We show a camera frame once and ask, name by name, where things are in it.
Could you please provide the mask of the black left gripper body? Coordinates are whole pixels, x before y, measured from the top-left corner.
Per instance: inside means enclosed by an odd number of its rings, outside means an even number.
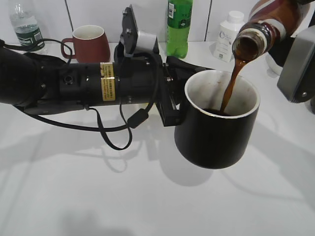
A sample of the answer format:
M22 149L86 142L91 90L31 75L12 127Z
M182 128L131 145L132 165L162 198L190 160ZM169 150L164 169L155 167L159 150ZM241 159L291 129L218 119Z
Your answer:
M165 127L177 126L183 115L177 108L185 99L184 87L194 74L210 68L193 65L173 56L167 56L163 64L163 76L160 78L157 109Z

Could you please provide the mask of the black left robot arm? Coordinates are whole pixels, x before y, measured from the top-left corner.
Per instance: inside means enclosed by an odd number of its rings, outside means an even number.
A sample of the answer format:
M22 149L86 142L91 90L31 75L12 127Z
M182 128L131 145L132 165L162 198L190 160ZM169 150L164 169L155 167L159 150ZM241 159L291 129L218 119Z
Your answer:
M124 49L115 47L113 62L71 63L1 42L0 101L40 121L90 107L148 104L164 126L178 125L184 85L203 67L172 56L162 60L158 47L131 57Z

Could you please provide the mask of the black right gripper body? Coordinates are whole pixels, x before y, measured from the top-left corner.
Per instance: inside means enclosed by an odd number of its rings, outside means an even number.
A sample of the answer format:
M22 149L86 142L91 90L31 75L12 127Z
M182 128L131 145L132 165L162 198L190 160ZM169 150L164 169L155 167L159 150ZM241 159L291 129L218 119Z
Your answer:
M311 9L310 9L310 22L308 23L308 27L312 27L315 25L315 1L311 2Z

